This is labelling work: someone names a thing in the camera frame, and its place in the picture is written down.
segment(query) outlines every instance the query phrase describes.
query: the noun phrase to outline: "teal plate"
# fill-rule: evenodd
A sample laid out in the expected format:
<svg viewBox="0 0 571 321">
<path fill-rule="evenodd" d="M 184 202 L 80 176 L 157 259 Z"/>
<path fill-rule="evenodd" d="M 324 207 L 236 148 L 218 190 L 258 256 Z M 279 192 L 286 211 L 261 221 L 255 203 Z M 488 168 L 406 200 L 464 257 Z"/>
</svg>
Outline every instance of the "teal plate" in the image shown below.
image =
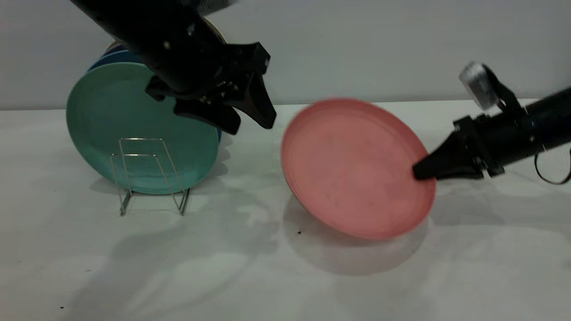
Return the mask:
<svg viewBox="0 0 571 321">
<path fill-rule="evenodd" d="M 81 156 L 103 177 L 115 181 L 111 154 L 120 154 L 121 138 L 162 138 L 182 181 L 160 141 L 124 141 L 126 154 L 156 154 L 174 192 L 199 183 L 218 153 L 216 128 L 176 116 L 175 101 L 157 102 L 144 91 L 154 73 L 145 65 L 118 62 L 91 70 L 67 100 L 67 128 Z M 121 158 L 115 158 L 119 185 L 128 188 Z M 145 194 L 169 194 L 153 157 L 125 157 L 131 188 Z"/>
</svg>

